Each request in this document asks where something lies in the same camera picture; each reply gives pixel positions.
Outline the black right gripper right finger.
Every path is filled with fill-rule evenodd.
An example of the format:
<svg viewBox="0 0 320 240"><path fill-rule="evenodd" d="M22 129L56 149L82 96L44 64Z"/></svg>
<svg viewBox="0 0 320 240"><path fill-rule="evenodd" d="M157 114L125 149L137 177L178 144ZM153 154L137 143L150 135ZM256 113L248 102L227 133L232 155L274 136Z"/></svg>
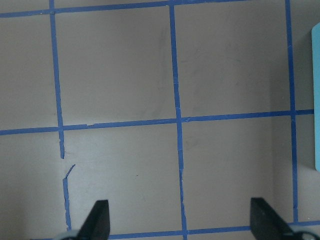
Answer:
<svg viewBox="0 0 320 240"><path fill-rule="evenodd" d="M256 240L295 240L295 233L262 198L250 200L250 230Z"/></svg>

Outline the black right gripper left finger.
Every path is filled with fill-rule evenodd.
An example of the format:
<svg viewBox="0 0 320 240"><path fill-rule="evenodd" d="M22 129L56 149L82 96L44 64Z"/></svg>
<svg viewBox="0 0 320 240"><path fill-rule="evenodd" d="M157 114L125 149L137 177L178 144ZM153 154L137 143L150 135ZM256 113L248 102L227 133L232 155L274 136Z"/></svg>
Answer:
<svg viewBox="0 0 320 240"><path fill-rule="evenodd" d="M107 240L111 231L109 201L97 200L76 235L77 240Z"/></svg>

